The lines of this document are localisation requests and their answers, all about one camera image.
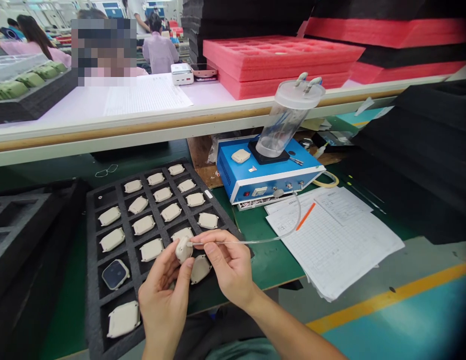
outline clear plastic tray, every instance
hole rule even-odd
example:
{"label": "clear plastic tray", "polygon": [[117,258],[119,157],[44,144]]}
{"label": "clear plastic tray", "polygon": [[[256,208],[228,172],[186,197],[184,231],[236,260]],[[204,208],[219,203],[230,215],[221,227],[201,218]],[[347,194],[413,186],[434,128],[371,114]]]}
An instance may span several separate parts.
{"label": "clear plastic tray", "polygon": [[0,56],[0,83],[14,80],[18,75],[48,61],[43,53]]}

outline table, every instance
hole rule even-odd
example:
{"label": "table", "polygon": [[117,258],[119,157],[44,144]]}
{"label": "table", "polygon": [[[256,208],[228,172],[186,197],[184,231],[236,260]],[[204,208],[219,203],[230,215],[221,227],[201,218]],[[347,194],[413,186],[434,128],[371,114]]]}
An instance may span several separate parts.
{"label": "table", "polygon": [[[444,76],[328,89],[307,118],[356,111],[367,97],[387,106],[410,85]],[[274,98],[234,100],[218,83],[183,86],[188,108],[103,116],[108,88],[78,87],[36,121],[0,124],[0,166],[250,129],[269,123]]]}
{"label": "table", "polygon": [[[91,186],[100,187],[117,179],[145,171],[162,165],[168,161],[181,157],[190,160],[186,140],[171,141],[167,146],[156,146],[141,155],[126,159],[117,159],[114,163],[118,164],[118,170],[104,178],[94,177],[98,170],[97,163],[78,163],[74,158],[68,157],[63,159],[64,171],[57,173],[57,169],[43,164],[45,169],[42,171],[42,182],[50,182],[59,179],[65,179],[71,174],[81,175]],[[329,171],[336,172],[335,165],[327,167]],[[31,185],[31,181],[21,179],[21,173],[11,175],[0,171],[0,178],[3,179],[4,188],[20,187]],[[326,178],[320,178],[320,181],[327,181]],[[275,233],[267,223],[264,208],[255,208],[246,211],[238,211],[232,208],[224,188],[212,190],[213,195],[218,199],[226,212],[231,217],[236,217],[239,228],[247,240],[268,239],[275,236]],[[384,221],[393,231],[395,231],[402,240],[416,236],[411,231],[397,223],[394,219],[376,214]],[[84,333],[85,318],[85,296],[86,296],[86,221],[80,224],[75,237],[72,251],[67,260],[66,274],[64,285],[61,289],[59,300],[56,306],[53,320],[50,324],[49,333],[44,341],[41,359],[55,359],[75,352],[86,349],[87,344]],[[252,259],[253,279],[262,289],[269,289],[284,283],[291,282],[304,276],[304,272],[287,250],[281,241],[269,242],[264,244],[253,244],[251,246],[255,252]],[[225,303],[227,300],[221,294],[219,288],[207,290],[207,296],[193,299],[188,307],[188,313],[196,313],[211,307]]]}

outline black hair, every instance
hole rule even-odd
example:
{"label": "black hair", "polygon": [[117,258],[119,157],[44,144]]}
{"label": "black hair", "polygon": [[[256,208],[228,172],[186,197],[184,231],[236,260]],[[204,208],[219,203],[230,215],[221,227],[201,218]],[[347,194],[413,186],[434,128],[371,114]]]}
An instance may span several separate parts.
{"label": "black hair", "polygon": [[9,26],[14,26],[14,27],[19,26],[18,22],[16,20],[14,20],[14,19],[11,19],[11,18],[8,19],[8,25]]}
{"label": "black hair", "polygon": [[17,20],[19,28],[23,32],[26,39],[29,42],[33,41],[38,44],[44,55],[46,55],[49,60],[52,60],[53,57],[51,56],[49,48],[53,48],[54,46],[49,41],[43,29],[41,29],[36,20],[34,20],[34,17],[28,15],[19,15]]}
{"label": "black hair", "polygon": [[79,10],[78,19],[107,19],[108,17],[101,10],[92,8],[89,10]]}
{"label": "black hair", "polygon": [[149,14],[148,20],[149,20],[149,28],[151,29],[151,32],[161,33],[161,30],[163,29],[163,24],[161,23],[161,18],[159,17],[159,15],[152,12]]}

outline gray floor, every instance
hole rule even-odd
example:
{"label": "gray floor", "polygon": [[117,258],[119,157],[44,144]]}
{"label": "gray floor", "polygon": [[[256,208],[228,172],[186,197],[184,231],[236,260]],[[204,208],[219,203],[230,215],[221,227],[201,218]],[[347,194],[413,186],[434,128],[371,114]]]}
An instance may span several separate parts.
{"label": "gray floor", "polygon": [[[428,275],[466,262],[466,242],[432,245],[424,237],[407,240],[405,248],[383,260],[378,268],[346,290],[339,299],[329,303],[321,299],[306,279],[299,291],[279,290],[279,303],[298,320],[307,323],[352,305],[365,301],[375,295],[416,281]],[[125,354],[121,360],[138,360],[144,349],[144,342]],[[87,350],[63,359],[88,360]]]}

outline knob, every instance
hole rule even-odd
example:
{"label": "knob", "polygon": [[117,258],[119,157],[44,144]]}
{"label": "knob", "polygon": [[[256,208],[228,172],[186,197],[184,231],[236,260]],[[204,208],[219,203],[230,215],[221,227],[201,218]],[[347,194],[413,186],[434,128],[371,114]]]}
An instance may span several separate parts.
{"label": "knob", "polygon": [[275,198],[276,198],[276,197],[279,198],[279,197],[281,197],[281,196],[283,196],[283,195],[284,195],[283,189],[278,189],[278,188],[276,188],[276,190],[275,190],[274,193],[273,193],[273,196],[274,196]]}

